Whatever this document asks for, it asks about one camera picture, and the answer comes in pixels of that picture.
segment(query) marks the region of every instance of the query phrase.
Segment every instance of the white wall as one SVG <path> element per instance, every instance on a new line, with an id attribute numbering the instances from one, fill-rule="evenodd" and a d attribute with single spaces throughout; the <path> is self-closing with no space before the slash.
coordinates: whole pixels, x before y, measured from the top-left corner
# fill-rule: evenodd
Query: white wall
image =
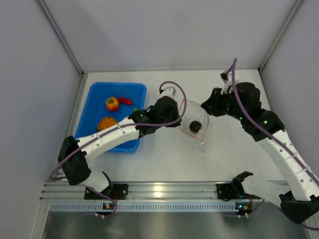
<path id="1" fill-rule="evenodd" d="M 306 0 L 263 72 L 266 90 L 303 159 L 319 175 L 319 1 Z"/>
<path id="2" fill-rule="evenodd" d="M 45 0 L 86 71 L 260 66 L 295 0 Z"/>
<path id="3" fill-rule="evenodd" d="M 2 0 L 0 30 L 0 237 L 25 239 L 79 77 L 34 0 Z"/>

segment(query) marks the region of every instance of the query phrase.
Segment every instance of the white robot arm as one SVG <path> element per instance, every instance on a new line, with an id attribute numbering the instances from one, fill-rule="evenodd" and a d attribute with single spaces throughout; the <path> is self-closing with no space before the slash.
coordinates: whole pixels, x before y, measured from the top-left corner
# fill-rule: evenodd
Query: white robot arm
<path id="1" fill-rule="evenodd" d="M 113 184 L 105 172 L 90 167 L 92 161 L 117 145 L 154 133 L 161 126 L 179 126 L 181 120 L 179 120 L 177 102 L 174 100 L 175 93 L 174 87 L 167 87 L 160 90 L 160 98 L 147 110 L 135 111 L 118 124 L 101 132 L 78 139 L 74 139 L 73 136 L 65 138 L 58 161 L 61 163 L 77 150 L 61 166 L 68 183 L 70 185 L 81 183 L 108 196 Z"/>
<path id="2" fill-rule="evenodd" d="M 217 185 L 218 192 L 221 192 L 218 195 L 219 198 L 230 200 L 256 195 L 280 207 L 293 222 L 302 223 L 319 211 L 318 178 L 298 154 L 277 115 L 261 108 L 260 91 L 255 85 L 247 82 L 237 84 L 236 76 L 233 76 L 242 107 L 258 126 L 279 140 L 282 145 L 269 138 L 247 119 L 228 82 L 228 75 L 222 73 L 221 77 L 228 86 L 214 88 L 210 98 L 201 105 L 202 108 L 212 116 L 229 115 L 239 120 L 243 129 L 270 155 L 285 177 L 288 186 L 262 180 L 250 172 L 243 172 L 237 175 L 229 185 L 225 187 Z M 293 155 L 291 156 L 284 147 L 287 147 Z"/>

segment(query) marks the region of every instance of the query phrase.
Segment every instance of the blue bin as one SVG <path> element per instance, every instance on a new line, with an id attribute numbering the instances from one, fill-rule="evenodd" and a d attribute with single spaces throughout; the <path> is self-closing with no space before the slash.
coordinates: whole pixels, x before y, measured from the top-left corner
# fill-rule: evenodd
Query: blue bin
<path id="1" fill-rule="evenodd" d="M 105 101 L 109 97 L 127 98 L 133 101 L 132 106 L 120 103 L 120 108 L 116 112 L 110 112 L 105 106 Z M 139 83 L 94 83 L 89 91 L 83 113 L 75 133 L 75 138 L 88 136 L 96 133 L 97 125 L 102 118 L 111 116 L 120 122 L 130 115 L 135 107 L 144 109 L 146 96 L 146 86 Z M 109 151 L 114 152 L 135 152 L 139 147 L 140 140 L 135 139 L 122 143 Z"/>

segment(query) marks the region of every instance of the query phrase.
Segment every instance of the toy pineapple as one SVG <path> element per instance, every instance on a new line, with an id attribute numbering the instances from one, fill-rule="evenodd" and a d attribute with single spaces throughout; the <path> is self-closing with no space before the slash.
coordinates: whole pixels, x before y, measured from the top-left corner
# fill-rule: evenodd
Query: toy pineapple
<path id="1" fill-rule="evenodd" d="M 110 116 L 104 117 L 98 124 L 97 126 L 97 130 L 98 131 L 102 131 L 105 130 L 106 128 L 109 128 L 113 125 L 115 125 L 117 123 L 117 121 Z"/>

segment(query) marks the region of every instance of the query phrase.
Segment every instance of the tomato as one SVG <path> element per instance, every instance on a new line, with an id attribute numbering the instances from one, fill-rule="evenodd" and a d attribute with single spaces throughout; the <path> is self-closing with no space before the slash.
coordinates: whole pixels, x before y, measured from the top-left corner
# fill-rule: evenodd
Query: tomato
<path id="1" fill-rule="evenodd" d="M 120 103 L 115 97 L 110 97 L 106 100 L 105 106 L 109 111 L 114 112 L 119 109 Z"/>

